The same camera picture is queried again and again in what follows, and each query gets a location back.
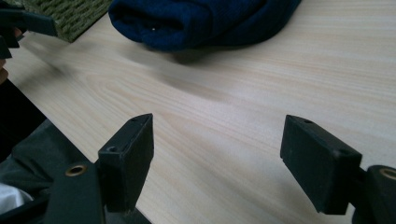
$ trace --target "metal grommet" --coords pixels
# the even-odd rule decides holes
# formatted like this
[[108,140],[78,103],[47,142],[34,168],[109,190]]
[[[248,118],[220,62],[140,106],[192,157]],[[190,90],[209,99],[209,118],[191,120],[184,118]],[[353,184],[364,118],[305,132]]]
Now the metal grommet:
[[64,174],[67,176],[76,176],[76,175],[82,175],[86,171],[87,171],[86,165],[75,165],[75,166],[67,169],[66,173],[64,173]]
[[392,180],[396,180],[396,171],[389,169],[389,168],[382,168],[381,170],[379,170],[379,173],[381,173],[381,175],[392,179]]

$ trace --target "folded towel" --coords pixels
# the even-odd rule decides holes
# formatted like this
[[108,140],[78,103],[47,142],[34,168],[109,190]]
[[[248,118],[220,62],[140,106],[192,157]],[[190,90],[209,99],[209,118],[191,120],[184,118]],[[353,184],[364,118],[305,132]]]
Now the folded towel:
[[279,32],[301,0],[115,0],[114,27],[164,51],[262,42]]

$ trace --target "light wood grain surface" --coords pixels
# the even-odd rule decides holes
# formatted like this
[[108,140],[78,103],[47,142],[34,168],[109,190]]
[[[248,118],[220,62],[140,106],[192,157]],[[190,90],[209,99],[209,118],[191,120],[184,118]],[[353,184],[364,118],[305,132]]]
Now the light wood grain surface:
[[396,2],[304,0],[274,38],[239,49],[146,49],[105,15],[73,44],[29,34],[9,78],[91,160],[154,115],[138,208],[153,223],[350,223],[317,214],[279,158],[287,114],[395,166]]

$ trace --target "dark blue cloth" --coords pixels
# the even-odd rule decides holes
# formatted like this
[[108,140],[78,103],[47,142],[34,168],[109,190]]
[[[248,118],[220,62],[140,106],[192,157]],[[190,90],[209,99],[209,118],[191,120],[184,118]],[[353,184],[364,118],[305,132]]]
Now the dark blue cloth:
[[115,0],[108,14],[129,39],[159,50],[239,46],[279,32],[301,0]]

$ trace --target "dark gray cloth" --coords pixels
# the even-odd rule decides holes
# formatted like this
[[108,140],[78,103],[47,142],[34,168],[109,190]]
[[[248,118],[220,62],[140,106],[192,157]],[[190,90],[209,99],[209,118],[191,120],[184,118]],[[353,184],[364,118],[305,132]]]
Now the dark gray cloth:
[[12,154],[0,163],[0,183],[32,195],[48,189],[69,164],[86,161],[82,153],[46,119],[27,138],[19,142]]

